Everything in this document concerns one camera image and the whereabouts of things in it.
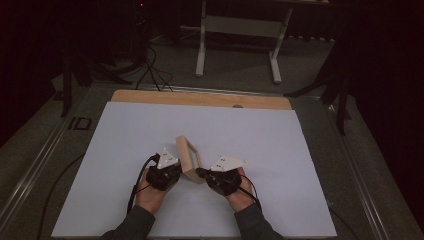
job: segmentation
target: white board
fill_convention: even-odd
[[[247,160],[265,218],[283,236],[336,236],[295,111],[118,102],[105,107],[52,236],[115,229],[144,162],[164,147],[177,157],[180,135],[204,167],[220,154]],[[227,201],[184,176],[155,216],[152,238],[240,236]]]

